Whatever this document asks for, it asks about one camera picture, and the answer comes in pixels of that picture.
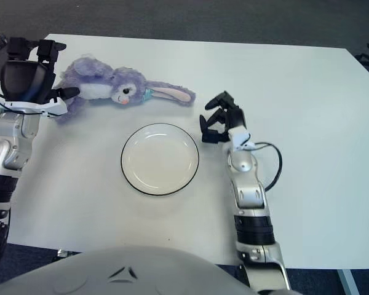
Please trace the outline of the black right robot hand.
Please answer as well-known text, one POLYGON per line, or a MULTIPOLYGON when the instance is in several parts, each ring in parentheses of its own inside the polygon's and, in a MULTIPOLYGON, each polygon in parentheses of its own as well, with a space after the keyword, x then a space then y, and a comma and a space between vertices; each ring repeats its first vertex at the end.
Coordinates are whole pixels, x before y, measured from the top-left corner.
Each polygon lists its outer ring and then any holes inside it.
POLYGON ((199 116, 200 130, 202 133, 202 142, 218 144, 229 141, 229 130, 235 127, 246 127, 243 110, 235 104, 233 97, 224 91, 214 97, 205 105, 205 110, 217 110, 207 120, 203 115, 199 116), (212 125, 219 122, 224 125, 224 132, 209 129, 212 125))

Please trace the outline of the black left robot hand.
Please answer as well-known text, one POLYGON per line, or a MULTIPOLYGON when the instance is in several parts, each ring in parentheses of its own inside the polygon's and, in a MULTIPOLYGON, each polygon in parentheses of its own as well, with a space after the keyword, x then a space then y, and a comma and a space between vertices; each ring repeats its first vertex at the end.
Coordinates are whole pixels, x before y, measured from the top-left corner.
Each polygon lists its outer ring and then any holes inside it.
POLYGON ((29 41, 12 37, 7 46, 8 60, 1 70, 1 90, 6 101, 46 104, 58 98, 68 100, 80 94, 77 87, 53 88, 54 66, 66 44, 41 39, 29 41))

